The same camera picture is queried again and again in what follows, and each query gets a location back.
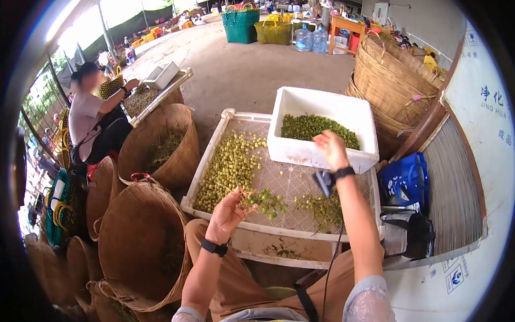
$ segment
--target dark hair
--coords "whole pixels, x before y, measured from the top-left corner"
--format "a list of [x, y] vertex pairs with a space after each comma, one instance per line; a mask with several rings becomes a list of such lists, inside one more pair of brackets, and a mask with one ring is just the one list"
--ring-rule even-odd
[[94, 62], [87, 61], [80, 65], [77, 71], [72, 74], [71, 81], [76, 81], [80, 86], [84, 76], [98, 73], [98, 71], [99, 68]]

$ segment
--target hand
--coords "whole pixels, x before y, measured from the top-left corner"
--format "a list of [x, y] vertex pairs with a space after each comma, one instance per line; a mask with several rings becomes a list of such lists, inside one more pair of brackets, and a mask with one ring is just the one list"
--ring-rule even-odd
[[324, 155], [332, 172], [350, 165], [345, 152], [345, 141], [335, 133], [326, 130], [314, 137], [313, 142]]
[[127, 82], [127, 84], [125, 84], [125, 88], [127, 89], [127, 91], [131, 91], [133, 88], [138, 87], [139, 84], [140, 81], [138, 79], [131, 79]]
[[245, 218], [247, 212], [239, 203], [239, 188], [225, 196], [215, 207], [205, 239], [217, 245], [225, 244], [232, 231]]

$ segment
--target yellow woven basket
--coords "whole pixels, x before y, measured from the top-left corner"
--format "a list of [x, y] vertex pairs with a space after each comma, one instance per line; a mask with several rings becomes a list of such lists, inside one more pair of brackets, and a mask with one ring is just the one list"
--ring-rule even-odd
[[115, 78], [108, 80], [100, 85], [98, 91], [95, 93], [95, 96], [98, 96], [102, 99], [108, 99], [124, 85], [124, 78], [122, 76], [122, 69], [120, 66], [116, 68], [116, 73], [117, 76]]
[[260, 44], [291, 44], [291, 24], [288, 22], [265, 20], [256, 22], [254, 28]]

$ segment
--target yellow shirt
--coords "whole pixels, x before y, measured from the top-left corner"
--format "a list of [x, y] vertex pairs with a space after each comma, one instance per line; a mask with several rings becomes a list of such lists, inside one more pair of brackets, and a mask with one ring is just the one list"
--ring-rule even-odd
[[437, 67], [437, 64], [433, 57], [426, 55], [424, 56], [424, 66], [431, 72], [433, 72], [433, 70], [435, 70], [435, 68]]

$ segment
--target wrist strap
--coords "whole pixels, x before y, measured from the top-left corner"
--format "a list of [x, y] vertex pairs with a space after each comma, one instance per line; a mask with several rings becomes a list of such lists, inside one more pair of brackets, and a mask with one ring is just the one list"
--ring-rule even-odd
[[348, 166], [346, 168], [336, 170], [334, 173], [334, 180], [336, 181], [340, 178], [345, 178], [347, 176], [355, 174], [356, 172], [354, 172], [354, 169], [351, 166]]
[[205, 238], [202, 239], [202, 248], [210, 252], [211, 254], [216, 253], [218, 254], [218, 257], [224, 257], [227, 253], [227, 244], [221, 244], [216, 245], [214, 243], [211, 243], [210, 241], [206, 240]]

